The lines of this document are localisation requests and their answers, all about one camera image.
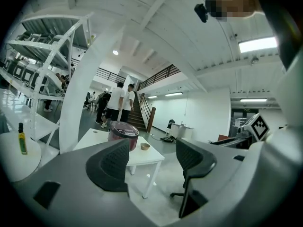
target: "dark red rice cooker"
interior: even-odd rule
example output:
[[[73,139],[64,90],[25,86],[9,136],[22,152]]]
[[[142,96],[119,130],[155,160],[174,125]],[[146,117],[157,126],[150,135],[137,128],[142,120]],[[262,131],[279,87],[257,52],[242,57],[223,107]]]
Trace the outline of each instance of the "dark red rice cooker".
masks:
[[[110,125],[108,141],[129,139],[129,151],[132,151],[136,148],[138,137],[139,131],[128,123],[113,121]]]

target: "fluorescent light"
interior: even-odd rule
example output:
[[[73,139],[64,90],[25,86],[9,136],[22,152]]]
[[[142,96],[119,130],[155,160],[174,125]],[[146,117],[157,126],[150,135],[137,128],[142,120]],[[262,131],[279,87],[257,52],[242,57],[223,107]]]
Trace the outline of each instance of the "fluorescent light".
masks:
[[[171,94],[165,94],[165,96],[177,96],[182,95],[183,93],[171,93]]]
[[[239,43],[241,53],[248,52],[248,51],[256,51],[268,48],[276,48],[277,42],[276,38],[263,38],[257,40],[250,40],[246,42]]]
[[[254,103],[254,102],[266,102],[266,98],[246,98],[246,99],[241,99],[240,102],[242,103]]]

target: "round table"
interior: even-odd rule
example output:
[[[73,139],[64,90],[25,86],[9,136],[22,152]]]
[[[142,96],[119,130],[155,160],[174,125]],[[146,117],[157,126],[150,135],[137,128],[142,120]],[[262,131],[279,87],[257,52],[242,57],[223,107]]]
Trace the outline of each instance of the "round table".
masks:
[[[27,155],[20,150],[18,133],[0,134],[0,162],[11,182],[20,181],[35,171],[41,160],[41,148],[26,136]]]

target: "gray floor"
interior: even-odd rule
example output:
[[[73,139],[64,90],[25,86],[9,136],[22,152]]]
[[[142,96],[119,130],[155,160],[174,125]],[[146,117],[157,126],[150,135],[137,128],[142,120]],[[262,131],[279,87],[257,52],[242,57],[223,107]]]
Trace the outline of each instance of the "gray floor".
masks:
[[[53,111],[46,113],[43,111],[44,102],[39,101],[37,112],[52,122],[57,122],[60,118],[62,103],[53,101]],[[80,128],[79,140],[84,136],[88,129],[93,128],[101,130],[100,125],[95,124],[97,113],[91,110],[83,110]],[[182,184],[184,182],[182,168],[176,157],[176,144],[160,141],[164,133],[152,128],[151,133],[141,131],[140,136],[144,137],[158,152],[164,157],[157,178],[156,185],[153,186],[147,199],[142,198],[149,180],[148,174],[153,172],[153,165],[138,166],[135,175],[131,175],[129,170],[126,172],[125,182],[129,186],[129,195],[131,201],[142,211],[151,221],[158,226],[164,226],[178,220],[178,212],[182,203],[182,197],[175,196],[170,198],[172,192],[184,192]],[[54,134],[51,146],[59,148],[59,131]]]

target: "small bowl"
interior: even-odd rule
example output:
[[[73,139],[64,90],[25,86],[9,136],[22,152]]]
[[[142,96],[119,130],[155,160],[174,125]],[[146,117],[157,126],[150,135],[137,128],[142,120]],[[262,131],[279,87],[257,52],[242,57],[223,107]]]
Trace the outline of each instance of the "small bowl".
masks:
[[[149,144],[146,143],[141,143],[140,145],[142,150],[148,150],[151,147]]]

